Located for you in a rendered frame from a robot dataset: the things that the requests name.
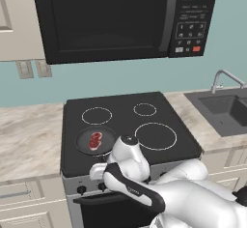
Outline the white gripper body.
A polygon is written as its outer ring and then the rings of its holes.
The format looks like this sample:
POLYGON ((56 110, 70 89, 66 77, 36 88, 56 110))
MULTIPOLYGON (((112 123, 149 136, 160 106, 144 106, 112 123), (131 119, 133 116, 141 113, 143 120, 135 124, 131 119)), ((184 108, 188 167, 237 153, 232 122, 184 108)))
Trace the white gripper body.
POLYGON ((94 164, 90 169, 90 179, 92 181, 101 180, 103 178, 103 173, 106 166, 107 166, 106 162, 94 164))

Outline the red raw steak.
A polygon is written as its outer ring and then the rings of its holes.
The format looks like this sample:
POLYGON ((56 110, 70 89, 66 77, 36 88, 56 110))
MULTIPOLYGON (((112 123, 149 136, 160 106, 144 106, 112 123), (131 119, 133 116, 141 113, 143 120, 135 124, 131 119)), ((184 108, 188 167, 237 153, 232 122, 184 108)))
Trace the red raw steak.
POLYGON ((89 142, 89 148, 92 151, 97 150, 98 147, 101 145, 101 138, 102 138, 102 133, 101 132, 94 132, 91 135, 91 140, 89 142))

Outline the black frying pan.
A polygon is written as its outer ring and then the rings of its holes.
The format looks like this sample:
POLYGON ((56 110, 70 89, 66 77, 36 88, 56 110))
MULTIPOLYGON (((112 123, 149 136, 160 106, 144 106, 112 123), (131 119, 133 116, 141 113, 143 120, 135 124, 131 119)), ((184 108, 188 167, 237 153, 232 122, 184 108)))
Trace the black frying pan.
POLYGON ((113 146, 117 140, 117 134, 112 129, 105 126, 92 126, 89 128, 84 128, 79 132, 75 139, 76 148, 84 155, 88 157, 95 157, 100 162, 104 162, 110 155, 113 146), (89 142, 91 140, 91 135, 94 132, 101 132, 101 145, 97 150, 92 151, 89 148, 89 142))

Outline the black oven door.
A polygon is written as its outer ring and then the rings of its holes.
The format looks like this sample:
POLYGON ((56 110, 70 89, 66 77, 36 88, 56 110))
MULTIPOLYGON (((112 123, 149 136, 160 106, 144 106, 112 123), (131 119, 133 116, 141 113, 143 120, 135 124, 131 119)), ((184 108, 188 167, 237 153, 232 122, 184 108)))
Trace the black oven door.
POLYGON ((120 199, 100 205, 80 205, 84 228, 141 228, 157 216, 147 206, 123 194, 120 199))

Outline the black hob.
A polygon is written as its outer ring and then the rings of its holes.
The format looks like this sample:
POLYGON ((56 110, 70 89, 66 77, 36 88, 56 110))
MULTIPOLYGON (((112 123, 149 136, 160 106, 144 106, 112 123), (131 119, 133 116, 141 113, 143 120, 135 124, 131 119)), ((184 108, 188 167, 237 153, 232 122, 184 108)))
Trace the black hob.
POLYGON ((202 149, 171 104, 159 92, 69 100, 64 106, 61 170, 65 177, 87 176, 91 167, 106 160, 113 147, 103 142, 96 151, 79 134, 99 131, 112 139, 134 135, 151 166, 151 178, 177 164, 201 156, 202 149))

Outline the cream drawer front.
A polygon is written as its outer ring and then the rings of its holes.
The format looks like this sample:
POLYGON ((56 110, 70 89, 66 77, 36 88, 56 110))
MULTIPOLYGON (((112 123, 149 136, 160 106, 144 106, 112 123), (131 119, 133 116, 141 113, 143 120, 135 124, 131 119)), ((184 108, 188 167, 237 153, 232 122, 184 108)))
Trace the cream drawer front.
POLYGON ((27 190, 30 190, 31 193, 0 199, 0 210, 66 199, 64 186, 60 177, 49 179, 31 178, 0 183, 0 195, 27 190))
POLYGON ((209 152, 202 155, 202 162, 211 175, 247 168, 247 147, 231 148, 222 152, 209 152))

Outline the cream base cupboard door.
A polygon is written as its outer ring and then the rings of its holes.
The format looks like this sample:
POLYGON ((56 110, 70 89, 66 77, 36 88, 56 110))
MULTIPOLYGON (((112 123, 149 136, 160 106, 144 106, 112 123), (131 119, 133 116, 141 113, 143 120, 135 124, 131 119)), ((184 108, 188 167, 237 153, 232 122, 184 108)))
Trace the cream base cupboard door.
POLYGON ((224 173, 210 174, 209 178, 219 185, 222 185, 232 191, 237 191, 247 185, 247 168, 224 173))
POLYGON ((67 201, 0 211, 0 228, 72 228, 67 201))

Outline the dark grey sink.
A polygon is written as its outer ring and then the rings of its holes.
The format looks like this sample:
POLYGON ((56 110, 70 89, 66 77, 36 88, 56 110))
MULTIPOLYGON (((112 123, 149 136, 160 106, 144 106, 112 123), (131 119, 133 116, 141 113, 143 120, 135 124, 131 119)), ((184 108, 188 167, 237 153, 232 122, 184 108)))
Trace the dark grey sink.
POLYGON ((247 134, 247 88, 185 96, 222 137, 247 134))

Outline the black microwave door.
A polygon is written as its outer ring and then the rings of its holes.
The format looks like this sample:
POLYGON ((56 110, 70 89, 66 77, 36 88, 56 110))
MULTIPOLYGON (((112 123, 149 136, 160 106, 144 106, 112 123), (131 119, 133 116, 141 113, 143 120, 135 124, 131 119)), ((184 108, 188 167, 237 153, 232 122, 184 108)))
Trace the black microwave door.
POLYGON ((46 63, 160 58, 167 0, 35 0, 46 63))

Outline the black microwave oven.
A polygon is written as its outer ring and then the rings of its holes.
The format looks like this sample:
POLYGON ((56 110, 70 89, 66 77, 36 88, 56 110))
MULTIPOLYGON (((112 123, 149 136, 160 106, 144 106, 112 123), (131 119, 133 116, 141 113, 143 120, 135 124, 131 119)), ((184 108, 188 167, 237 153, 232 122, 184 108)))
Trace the black microwave oven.
POLYGON ((214 4, 215 0, 177 0, 172 37, 165 57, 204 54, 214 4))

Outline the grey wall socket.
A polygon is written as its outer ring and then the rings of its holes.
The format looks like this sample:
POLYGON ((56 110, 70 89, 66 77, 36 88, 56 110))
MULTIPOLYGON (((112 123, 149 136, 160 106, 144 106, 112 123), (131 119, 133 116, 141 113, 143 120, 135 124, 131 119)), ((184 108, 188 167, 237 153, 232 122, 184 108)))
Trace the grey wall socket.
POLYGON ((26 61, 16 61, 15 62, 19 77, 21 79, 33 78, 34 73, 32 69, 32 64, 30 60, 26 61))
POLYGON ((39 78, 52 76, 51 67, 46 64, 46 61, 44 59, 36 60, 35 63, 39 78))

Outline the cream wall cupboard door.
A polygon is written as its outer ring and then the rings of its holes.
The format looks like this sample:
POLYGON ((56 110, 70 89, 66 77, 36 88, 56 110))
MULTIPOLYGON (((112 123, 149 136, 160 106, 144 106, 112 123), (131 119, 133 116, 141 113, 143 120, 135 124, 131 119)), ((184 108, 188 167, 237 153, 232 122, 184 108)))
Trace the cream wall cupboard door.
POLYGON ((34 0, 0 0, 0 61, 44 59, 34 0))

